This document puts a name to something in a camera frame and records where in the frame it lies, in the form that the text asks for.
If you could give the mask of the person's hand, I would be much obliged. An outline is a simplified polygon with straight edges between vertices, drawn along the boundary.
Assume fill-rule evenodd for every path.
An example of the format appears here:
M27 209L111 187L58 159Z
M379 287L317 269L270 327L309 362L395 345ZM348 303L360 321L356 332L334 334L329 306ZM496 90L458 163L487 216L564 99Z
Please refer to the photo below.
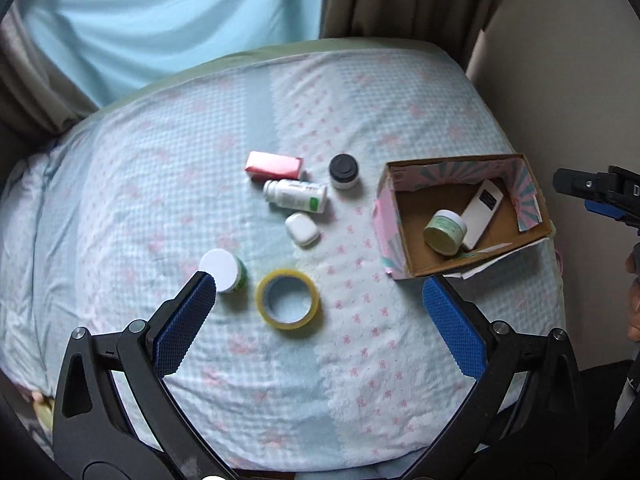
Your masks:
M625 261L626 271L634 280L628 290L628 337L633 342L640 341L640 284L637 275L637 266L634 263L634 255L630 254Z

